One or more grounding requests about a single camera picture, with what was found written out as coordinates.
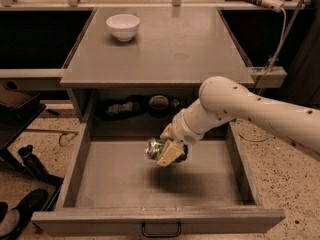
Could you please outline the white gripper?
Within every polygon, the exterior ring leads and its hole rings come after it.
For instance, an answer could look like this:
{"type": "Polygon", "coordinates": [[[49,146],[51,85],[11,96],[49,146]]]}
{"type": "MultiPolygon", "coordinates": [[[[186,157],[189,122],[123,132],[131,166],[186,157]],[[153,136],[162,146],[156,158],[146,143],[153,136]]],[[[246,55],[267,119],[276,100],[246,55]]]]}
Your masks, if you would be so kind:
{"type": "Polygon", "coordinates": [[[169,123],[160,134],[160,138],[163,140],[174,138],[176,141],[167,140],[165,142],[159,158],[157,159],[157,164],[159,166],[167,167],[184,153],[184,144],[193,145],[203,138],[203,134],[195,133],[187,125],[185,114],[186,110],[182,109],[174,116],[172,124],[169,123]]]}

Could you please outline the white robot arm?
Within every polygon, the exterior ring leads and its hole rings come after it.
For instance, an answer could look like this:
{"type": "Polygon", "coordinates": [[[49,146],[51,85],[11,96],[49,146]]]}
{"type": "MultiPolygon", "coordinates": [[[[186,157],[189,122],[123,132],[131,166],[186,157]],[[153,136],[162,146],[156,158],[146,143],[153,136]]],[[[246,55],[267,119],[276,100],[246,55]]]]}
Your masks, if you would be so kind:
{"type": "Polygon", "coordinates": [[[315,160],[320,159],[320,111],[264,98],[221,76],[210,77],[199,98],[178,112],[160,138],[165,141],[157,164],[166,167],[182,155],[186,145],[235,118],[271,133],[315,160]]]}

